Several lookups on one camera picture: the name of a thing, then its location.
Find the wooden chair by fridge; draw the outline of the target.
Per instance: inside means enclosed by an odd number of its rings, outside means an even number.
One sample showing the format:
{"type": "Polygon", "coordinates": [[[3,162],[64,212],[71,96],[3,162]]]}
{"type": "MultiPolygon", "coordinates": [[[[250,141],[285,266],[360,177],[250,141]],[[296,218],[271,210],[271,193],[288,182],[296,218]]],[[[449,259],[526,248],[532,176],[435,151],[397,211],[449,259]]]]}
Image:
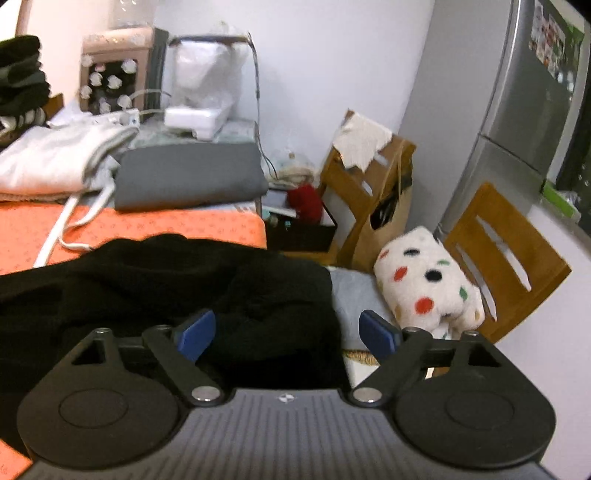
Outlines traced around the wooden chair by fridge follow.
{"type": "Polygon", "coordinates": [[[568,263],[493,184],[483,183],[444,245],[469,279],[481,279],[479,332],[496,343],[528,318],[571,273],[568,263]]]}

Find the pink water dispenser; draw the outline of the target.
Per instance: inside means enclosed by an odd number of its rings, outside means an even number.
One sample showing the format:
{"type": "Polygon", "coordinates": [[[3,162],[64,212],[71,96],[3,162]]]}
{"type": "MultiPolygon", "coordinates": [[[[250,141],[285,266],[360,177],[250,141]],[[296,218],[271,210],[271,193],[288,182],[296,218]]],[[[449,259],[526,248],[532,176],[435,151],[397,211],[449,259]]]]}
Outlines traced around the pink water dispenser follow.
{"type": "Polygon", "coordinates": [[[83,39],[78,101],[101,115],[160,106],[169,33],[142,26],[108,30],[83,39]]]}

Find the polka dot plush blanket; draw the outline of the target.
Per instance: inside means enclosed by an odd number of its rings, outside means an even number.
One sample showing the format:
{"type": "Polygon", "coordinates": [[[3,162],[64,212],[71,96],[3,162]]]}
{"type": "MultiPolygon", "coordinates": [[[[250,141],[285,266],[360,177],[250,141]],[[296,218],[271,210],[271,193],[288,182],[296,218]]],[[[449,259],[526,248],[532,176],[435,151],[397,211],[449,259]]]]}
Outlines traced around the polka dot plush blanket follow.
{"type": "Polygon", "coordinates": [[[431,231],[420,226],[390,241],[374,265],[394,319],[440,339],[458,339],[486,318],[481,290],[431,231]]]}

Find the black trousers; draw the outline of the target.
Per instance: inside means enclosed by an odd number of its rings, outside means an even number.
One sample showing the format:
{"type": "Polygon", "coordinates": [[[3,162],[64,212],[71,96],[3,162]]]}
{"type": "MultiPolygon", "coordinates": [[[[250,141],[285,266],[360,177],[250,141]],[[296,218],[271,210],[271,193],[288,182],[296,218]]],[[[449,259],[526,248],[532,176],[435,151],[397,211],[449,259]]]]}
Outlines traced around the black trousers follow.
{"type": "Polygon", "coordinates": [[[226,242],[116,239],[1,279],[1,437],[23,449],[24,396],[92,330],[135,337],[202,310],[216,334],[198,367],[224,390],[351,388],[329,271],[226,242]]]}

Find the white power strip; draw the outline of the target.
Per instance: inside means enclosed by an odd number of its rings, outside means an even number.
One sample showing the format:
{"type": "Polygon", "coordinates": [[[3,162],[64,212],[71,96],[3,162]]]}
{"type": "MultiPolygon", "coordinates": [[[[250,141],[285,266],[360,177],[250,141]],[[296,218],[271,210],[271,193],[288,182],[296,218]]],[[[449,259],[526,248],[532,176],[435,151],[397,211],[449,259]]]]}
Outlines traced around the white power strip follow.
{"type": "Polygon", "coordinates": [[[119,110],[93,117],[95,124],[118,124],[122,126],[138,127],[140,125],[140,113],[136,108],[119,110]]]}

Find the orange patterned tablecloth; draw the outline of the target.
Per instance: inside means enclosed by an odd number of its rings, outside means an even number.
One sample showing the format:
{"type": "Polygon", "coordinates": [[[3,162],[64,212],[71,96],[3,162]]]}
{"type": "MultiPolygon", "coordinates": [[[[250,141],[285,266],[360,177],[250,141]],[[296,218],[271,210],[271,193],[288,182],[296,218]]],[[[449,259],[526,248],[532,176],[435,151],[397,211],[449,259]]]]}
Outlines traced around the orange patterned tablecloth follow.
{"type": "MultiPolygon", "coordinates": [[[[3,203],[1,273],[32,268],[62,213],[63,207],[58,204],[3,203]]],[[[142,240],[166,233],[266,248],[263,220],[254,213],[252,206],[129,214],[106,208],[92,222],[70,231],[67,238],[97,247],[115,238],[142,240]]]]}

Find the red knitted hat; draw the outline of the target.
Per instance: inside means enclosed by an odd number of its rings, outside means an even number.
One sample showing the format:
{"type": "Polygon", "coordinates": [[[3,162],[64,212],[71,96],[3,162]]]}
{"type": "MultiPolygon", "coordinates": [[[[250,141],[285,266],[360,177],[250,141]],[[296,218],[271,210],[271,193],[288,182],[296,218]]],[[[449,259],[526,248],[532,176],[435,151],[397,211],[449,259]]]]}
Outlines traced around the red knitted hat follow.
{"type": "Polygon", "coordinates": [[[305,224],[318,225],[322,220],[322,197],[311,184],[287,191],[287,205],[294,209],[297,219],[305,224]]]}

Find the white folded hoodie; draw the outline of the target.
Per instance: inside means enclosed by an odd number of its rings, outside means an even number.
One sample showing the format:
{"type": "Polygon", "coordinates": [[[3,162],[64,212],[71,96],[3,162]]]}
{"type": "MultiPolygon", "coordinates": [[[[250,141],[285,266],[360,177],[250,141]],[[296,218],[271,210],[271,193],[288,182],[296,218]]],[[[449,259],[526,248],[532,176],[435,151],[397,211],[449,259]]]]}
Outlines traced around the white folded hoodie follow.
{"type": "Polygon", "coordinates": [[[119,167],[112,152],[138,133],[135,125],[33,127],[1,152],[3,201],[54,201],[114,190],[119,167]]]}

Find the silver refrigerator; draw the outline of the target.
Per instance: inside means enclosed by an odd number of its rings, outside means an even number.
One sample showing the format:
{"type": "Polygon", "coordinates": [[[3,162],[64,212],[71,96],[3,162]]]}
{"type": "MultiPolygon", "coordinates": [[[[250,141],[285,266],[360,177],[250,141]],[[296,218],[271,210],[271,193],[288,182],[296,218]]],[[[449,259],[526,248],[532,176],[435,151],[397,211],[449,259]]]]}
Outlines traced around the silver refrigerator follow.
{"type": "Polygon", "coordinates": [[[451,233],[476,191],[492,184],[522,214],[572,142],[589,80],[590,26],[551,1],[515,1],[492,98],[437,232],[451,233]]]}

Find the grey folded garment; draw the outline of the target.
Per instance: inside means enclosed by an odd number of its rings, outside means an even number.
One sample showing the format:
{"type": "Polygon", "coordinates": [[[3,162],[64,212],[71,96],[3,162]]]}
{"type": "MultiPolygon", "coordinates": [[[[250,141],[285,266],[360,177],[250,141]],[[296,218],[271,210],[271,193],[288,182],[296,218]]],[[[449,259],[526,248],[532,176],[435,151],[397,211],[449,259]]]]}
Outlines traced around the grey folded garment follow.
{"type": "Polygon", "coordinates": [[[269,189],[253,143],[143,147],[121,156],[114,208],[149,212],[247,202],[269,189]]]}

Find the stack of dark folded clothes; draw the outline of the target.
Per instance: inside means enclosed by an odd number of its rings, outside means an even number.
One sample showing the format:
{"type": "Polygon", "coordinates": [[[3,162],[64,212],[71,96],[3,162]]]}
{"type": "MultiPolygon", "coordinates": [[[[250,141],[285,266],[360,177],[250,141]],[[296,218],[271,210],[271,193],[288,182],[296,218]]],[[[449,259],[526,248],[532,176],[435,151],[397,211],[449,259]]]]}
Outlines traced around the stack of dark folded clothes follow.
{"type": "Polygon", "coordinates": [[[37,36],[23,35],[1,42],[1,141],[28,126],[42,125],[50,85],[40,62],[37,36]]]}

